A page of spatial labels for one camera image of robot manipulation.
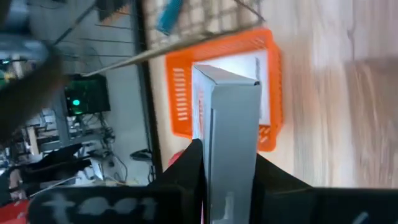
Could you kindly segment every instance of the cable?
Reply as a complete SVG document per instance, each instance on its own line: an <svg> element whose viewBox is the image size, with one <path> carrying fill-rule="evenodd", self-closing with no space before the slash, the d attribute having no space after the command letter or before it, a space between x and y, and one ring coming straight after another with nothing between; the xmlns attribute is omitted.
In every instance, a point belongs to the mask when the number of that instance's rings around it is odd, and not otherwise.
<svg viewBox="0 0 398 224"><path fill-rule="evenodd" d="M119 156L118 155L116 155L115 153L113 153L113 156L122 164L122 166L124 167L124 169L125 169L125 174L124 174L124 182L126 182L127 181L127 173L128 173L128 169L127 169L127 166L125 165L125 163L119 158Z"/></svg>
<svg viewBox="0 0 398 224"><path fill-rule="evenodd" d="M27 5L28 5L28 6L41 7L41 8L43 8L43 9L51 9L51 10L60 9L60 8L62 8L62 7L64 7L64 6L66 6L66 4L62 4L62 5L57 6L57 7L47 7L47 6L43 6L43 5L41 5L41 4L32 4L31 2L28 2Z"/></svg>

